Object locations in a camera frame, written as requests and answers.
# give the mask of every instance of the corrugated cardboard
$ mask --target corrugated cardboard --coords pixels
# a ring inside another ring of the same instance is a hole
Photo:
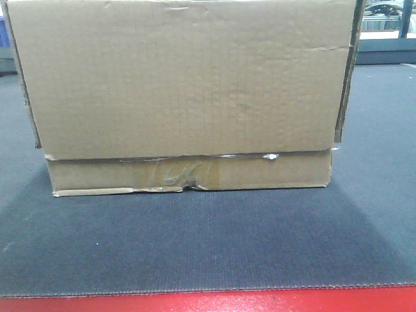
[[[48,161],[54,196],[128,192],[321,187],[330,180],[331,151],[282,153],[278,160],[188,156],[143,160]]]
[[[56,194],[328,182],[355,0],[8,0],[5,11]],[[320,161],[298,155],[311,151]],[[250,158],[258,153],[281,157]],[[248,158],[196,157],[224,154]],[[211,163],[222,178],[142,184],[152,168],[143,159],[154,157],[180,157],[160,162],[161,176],[198,160],[191,172]],[[136,159],[137,181],[122,173],[126,159]],[[302,172],[282,173],[284,159]]]

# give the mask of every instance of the gray carpet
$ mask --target gray carpet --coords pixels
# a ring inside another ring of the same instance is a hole
[[[53,198],[0,78],[0,296],[416,283],[416,68],[358,66],[328,188]]]

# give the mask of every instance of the red surface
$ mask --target red surface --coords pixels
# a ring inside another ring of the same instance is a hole
[[[2,299],[0,312],[414,312],[416,287]]]

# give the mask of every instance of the car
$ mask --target car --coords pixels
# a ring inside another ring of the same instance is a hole
[[[367,5],[364,9],[362,31],[396,31],[399,30],[403,1],[380,1]],[[416,4],[410,18],[409,33],[416,33]]]

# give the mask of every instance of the cardboard flap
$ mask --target cardboard flap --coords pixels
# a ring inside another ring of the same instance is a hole
[[[49,159],[318,151],[342,128],[355,0],[9,0],[6,11]]]
[[[365,8],[365,0],[357,0],[356,10],[354,12],[354,22],[352,24],[350,53],[345,67],[345,79],[343,85],[343,94],[341,97],[341,104],[339,105],[339,112],[337,124],[335,126],[334,142],[340,143],[343,135],[343,127],[345,122],[345,113],[348,105],[348,97],[350,95],[351,78],[356,63],[358,53],[359,34],[361,29],[361,21],[363,19],[363,12]]]
[[[23,70],[22,70],[21,64],[20,64],[19,51],[18,51],[18,47],[16,45],[16,41],[14,40],[13,28],[12,28],[12,24],[10,22],[10,16],[8,14],[7,0],[0,0],[0,6],[1,6],[1,9],[2,9],[3,14],[5,16],[6,28],[8,30],[9,35],[10,35],[9,36],[10,37],[9,38],[10,39],[10,46],[11,46],[13,52],[14,52],[14,64],[16,65],[16,70],[19,74],[20,85],[21,85],[21,89],[22,89],[22,92],[23,92],[23,98],[25,99],[25,107],[26,107],[26,110],[27,110],[27,113],[29,115],[29,119],[30,119],[31,125],[32,125],[32,131],[33,131],[34,141],[35,141],[35,148],[41,148],[42,144],[40,143],[38,128],[36,126],[36,123],[34,122],[31,101],[29,99],[29,94],[28,94],[27,88],[26,88],[25,76],[23,74]]]

